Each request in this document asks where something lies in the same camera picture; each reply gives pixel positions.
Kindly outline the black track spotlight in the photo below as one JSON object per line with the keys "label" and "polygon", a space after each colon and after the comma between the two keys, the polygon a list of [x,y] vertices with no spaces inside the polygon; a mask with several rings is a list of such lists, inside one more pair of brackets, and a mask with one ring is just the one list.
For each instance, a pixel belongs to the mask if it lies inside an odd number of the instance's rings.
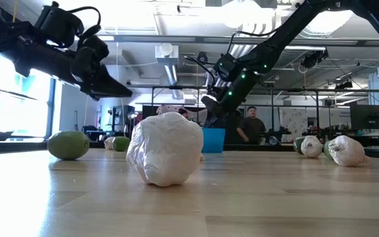
{"label": "black track spotlight", "polygon": [[344,90],[344,89],[349,89],[352,87],[353,87],[352,81],[347,80],[341,84],[337,84],[335,89],[336,90]]}

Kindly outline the patterned white sheet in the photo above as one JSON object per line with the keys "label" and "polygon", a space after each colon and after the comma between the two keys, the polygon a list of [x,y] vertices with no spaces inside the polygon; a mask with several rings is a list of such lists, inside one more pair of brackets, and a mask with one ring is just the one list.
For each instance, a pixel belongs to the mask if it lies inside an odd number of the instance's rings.
{"label": "patterned white sheet", "polygon": [[287,128],[291,134],[282,136],[283,142],[292,142],[307,130],[307,111],[306,109],[281,108],[280,125]]}

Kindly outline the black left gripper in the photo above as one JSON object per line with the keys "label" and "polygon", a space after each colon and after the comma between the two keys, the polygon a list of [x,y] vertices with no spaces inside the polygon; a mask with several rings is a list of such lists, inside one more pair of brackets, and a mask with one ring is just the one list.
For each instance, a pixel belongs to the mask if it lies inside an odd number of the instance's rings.
{"label": "black left gripper", "polygon": [[85,39],[76,51],[60,51],[36,42],[20,46],[15,70],[27,76],[32,69],[81,88],[93,100],[131,97],[132,91],[115,80],[101,63],[109,54],[107,44],[97,36]]}

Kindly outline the small black display panel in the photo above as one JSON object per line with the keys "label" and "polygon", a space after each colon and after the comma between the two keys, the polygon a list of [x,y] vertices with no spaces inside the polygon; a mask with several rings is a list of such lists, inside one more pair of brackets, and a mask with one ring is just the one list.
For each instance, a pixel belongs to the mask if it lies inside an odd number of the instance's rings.
{"label": "small black display panel", "polygon": [[150,106],[150,105],[144,105],[142,107],[142,118],[146,119],[147,117],[156,116],[158,106]]}

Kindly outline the large white garlic bulb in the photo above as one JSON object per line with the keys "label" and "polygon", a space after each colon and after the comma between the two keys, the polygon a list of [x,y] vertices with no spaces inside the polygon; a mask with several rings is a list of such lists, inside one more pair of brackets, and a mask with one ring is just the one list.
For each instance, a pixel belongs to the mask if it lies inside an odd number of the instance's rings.
{"label": "large white garlic bulb", "polygon": [[160,187],[183,184],[202,160],[203,131],[179,113],[143,119],[134,128],[126,161],[142,181]]}

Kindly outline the black ceiling spotlight cluster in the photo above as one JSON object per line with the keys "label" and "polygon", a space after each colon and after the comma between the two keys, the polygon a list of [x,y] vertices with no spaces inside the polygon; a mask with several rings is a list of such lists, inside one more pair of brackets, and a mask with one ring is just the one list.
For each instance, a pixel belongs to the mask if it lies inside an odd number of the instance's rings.
{"label": "black ceiling spotlight cluster", "polygon": [[305,58],[301,62],[301,66],[304,68],[313,68],[325,60],[327,57],[328,51],[326,49],[320,51],[312,51],[305,55]]}

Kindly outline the large glass window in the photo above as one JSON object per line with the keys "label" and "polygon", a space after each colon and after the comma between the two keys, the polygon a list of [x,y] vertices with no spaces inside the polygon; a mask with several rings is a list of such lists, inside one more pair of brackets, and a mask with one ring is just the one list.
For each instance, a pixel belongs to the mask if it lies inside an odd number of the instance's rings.
{"label": "large glass window", "polygon": [[32,69],[17,73],[8,59],[0,57],[0,132],[13,136],[46,138],[50,134],[55,80]]}

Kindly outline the black pipe rack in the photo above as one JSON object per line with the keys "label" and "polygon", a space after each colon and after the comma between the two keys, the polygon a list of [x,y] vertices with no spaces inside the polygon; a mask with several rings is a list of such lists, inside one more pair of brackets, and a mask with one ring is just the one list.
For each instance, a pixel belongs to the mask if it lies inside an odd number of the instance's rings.
{"label": "black pipe rack", "polygon": [[[217,101],[217,99],[220,97],[222,92],[225,91],[226,87],[223,88],[208,88],[208,87],[199,87],[199,86],[159,86],[159,85],[154,85],[154,86],[142,86],[142,85],[136,85],[136,86],[129,86],[128,89],[136,89],[136,88],[150,88],[151,92],[154,92],[157,88],[161,89],[168,89],[168,90],[197,90],[198,92],[200,90],[210,90],[211,91],[211,96],[214,97]],[[312,88],[260,88],[261,91],[270,91],[273,93],[274,91],[283,91],[283,92],[290,92],[290,93],[301,93],[301,92],[314,92],[316,95],[318,95],[320,92],[328,92],[328,93],[379,93],[379,90],[367,90],[367,89],[362,89],[362,90],[356,90],[356,89],[344,89],[344,90],[336,90],[336,89],[312,89]]]}

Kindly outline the long ceiling light bar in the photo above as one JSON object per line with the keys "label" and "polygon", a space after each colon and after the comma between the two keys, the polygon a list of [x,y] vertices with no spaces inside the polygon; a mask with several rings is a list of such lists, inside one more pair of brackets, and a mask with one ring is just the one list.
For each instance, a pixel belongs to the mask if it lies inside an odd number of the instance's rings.
{"label": "long ceiling light bar", "polygon": [[130,43],[194,43],[228,44],[230,37],[218,36],[158,36],[158,35],[98,35],[103,41]]}

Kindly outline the pink white cloth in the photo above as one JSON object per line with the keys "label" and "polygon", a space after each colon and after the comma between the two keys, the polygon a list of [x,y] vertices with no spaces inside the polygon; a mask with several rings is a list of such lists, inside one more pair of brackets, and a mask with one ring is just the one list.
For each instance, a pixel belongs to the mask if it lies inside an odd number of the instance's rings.
{"label": "pink white cloth", "polygon": [[199,107],[179,107],[173,105],[161,105],[157,109],[158,115],[168,112],[176,112],[178,113],[179,108],[183,108],[188,111],[189,119],[192,122],[196,122],[200,126],[204,126],[205,119],[207,117],[206,108]]}

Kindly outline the black computer monitor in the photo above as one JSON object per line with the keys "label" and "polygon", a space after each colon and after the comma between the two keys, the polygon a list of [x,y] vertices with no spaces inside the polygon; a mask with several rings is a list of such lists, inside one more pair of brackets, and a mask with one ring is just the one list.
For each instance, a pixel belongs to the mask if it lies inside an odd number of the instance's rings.
{"label": "black computer monitor", "polygon": [[354,130],[379,129],[379,105],[352,105],[350,117]]}

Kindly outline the blue plastic basket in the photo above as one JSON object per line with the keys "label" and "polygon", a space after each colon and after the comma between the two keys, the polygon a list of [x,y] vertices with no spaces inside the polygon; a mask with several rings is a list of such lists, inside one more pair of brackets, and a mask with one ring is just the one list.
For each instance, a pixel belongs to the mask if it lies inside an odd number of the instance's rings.
{"label": "blue plastic basket", "polygon": [[225,129],[203,129],[203,153],[222,153],[224,148]]}

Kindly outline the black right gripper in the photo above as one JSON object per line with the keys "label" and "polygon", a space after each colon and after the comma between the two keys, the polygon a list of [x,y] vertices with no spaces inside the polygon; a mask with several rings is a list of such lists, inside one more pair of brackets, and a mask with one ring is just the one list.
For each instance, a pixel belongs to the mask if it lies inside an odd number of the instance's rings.
{"label": "black right gripper", "polygon": [[222,92],[217,99],[218,102],[208,95],[201,98],[201,102],[209,112],[204,122],[205,128],[225,128],[226,113],[235,111],[261,79],[260,75],[249,70],[239,70],[228,76],[219,72],[218,75],[220,79],[231,82],[231,85]]}

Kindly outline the white ventilation duct box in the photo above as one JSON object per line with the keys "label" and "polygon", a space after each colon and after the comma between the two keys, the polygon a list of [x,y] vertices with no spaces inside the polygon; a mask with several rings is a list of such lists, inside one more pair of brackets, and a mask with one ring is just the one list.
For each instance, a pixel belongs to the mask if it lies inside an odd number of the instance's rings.
{"label": "white ventilation duct box", "polygon": [[179,48],[171,43],[161,43],[155,47],[156,61],[164,66],[171,86],[178,85],[177,66],[179,63]]}

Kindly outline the black metal table frame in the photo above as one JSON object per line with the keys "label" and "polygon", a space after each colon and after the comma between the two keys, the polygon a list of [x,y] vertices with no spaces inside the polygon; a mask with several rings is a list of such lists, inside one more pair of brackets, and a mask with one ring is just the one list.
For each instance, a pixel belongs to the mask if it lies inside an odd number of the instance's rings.
{"label": "black metal table frame", "polygon": [[[47,149],[46,142],[0,142],[0,153],[39,151]],[[294,151],[293,146],[280,145],[224,145],[224,151]],[[379,158],[379,148],[365,148],[368,157]]]}

